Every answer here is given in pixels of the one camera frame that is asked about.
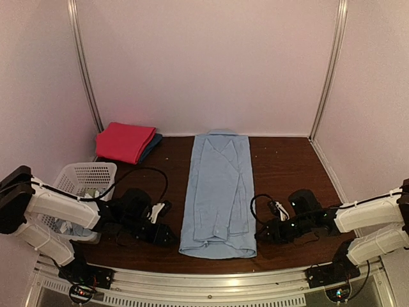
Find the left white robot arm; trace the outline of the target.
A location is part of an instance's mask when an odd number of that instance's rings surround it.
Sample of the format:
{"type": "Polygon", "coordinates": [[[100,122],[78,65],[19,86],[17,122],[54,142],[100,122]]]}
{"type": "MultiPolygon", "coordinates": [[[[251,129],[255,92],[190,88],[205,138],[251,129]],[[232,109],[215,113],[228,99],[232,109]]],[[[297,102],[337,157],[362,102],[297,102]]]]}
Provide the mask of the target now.
{"type": "Polygon", "coordinates": [[[33,176],[30,167],[19,166],[1,180],[1,233],[13,234],[58,265],[67,265],[68,275],[78,284],[85,284],[92,277],[91,268],[79,260],[72,245],[78,238],[54,231],[42,222],[42,216],[79,225],[93,233],[124,231],[150,244],[173,245],[177,237],[168,225],[158,221],[167,214],[171,203],[154,204],[136,188],[112,198],[118,184],[116,170],[110,162],[69,164],[53,187],[33,176]]]}

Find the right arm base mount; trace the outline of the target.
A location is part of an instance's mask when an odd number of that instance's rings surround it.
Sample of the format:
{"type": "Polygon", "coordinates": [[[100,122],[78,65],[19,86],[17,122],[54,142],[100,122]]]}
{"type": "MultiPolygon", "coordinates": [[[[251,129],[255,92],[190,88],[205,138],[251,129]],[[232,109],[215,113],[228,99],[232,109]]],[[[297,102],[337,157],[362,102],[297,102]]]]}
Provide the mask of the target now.
{"type": "Polygon", "coordinates": [[[324,287],[349,281],[360,276],[359,268],[347,257],[352,239],[344,241],[333,256],[332,262],[326,265],[312,265],[305,270],[309,288],[324,287]]]}

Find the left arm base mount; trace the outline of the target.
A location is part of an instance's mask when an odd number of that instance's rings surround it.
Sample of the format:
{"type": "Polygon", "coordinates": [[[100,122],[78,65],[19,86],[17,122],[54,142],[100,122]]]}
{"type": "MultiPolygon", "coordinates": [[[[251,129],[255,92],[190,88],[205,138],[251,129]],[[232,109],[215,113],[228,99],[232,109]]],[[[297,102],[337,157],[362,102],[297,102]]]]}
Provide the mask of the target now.
{"type": "Polygon", "coordinates": [[[60,278],[70,283],[91,288],[110,289],[114,270],[106,267],[90,265],[83,255],[74,255],[74,259],[66,265],[58,265],[60,278]]]}

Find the light blue shirt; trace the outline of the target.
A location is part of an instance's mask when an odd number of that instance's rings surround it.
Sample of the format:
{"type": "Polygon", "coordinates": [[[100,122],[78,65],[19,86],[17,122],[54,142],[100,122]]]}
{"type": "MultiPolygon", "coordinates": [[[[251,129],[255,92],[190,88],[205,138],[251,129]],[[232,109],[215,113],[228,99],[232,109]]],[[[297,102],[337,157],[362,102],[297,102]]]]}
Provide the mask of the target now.
{"type": "Polygon", "coordinates": [[[179,252],[210,260],[257,255],[248,136],[230,130],[196,135],[190,158],[179,252]]]}

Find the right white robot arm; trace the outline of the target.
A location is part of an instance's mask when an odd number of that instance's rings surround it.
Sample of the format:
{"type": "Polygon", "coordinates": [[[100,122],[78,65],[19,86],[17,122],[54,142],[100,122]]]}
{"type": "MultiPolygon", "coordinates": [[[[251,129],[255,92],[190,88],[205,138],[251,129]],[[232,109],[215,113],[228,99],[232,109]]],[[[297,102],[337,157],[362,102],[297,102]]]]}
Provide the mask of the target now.
{"type": "Polygon", "coordinates": [[[341,282],[352,269],[374,257],[408,248],[407,180],[386,194],[328,208],[322,207],[309,189],[293,192],[288,201],[295,213],[293,217],[287,215],[278,201],[269,199],[268,206],[275,218],[256,220],[261,226],[254,235],[256,240],[289,244],[313,230],[325,230],[329,236],[338,236],[358,228],[383,226],[339,246],[327,272],[333,282],[341,282]]]}

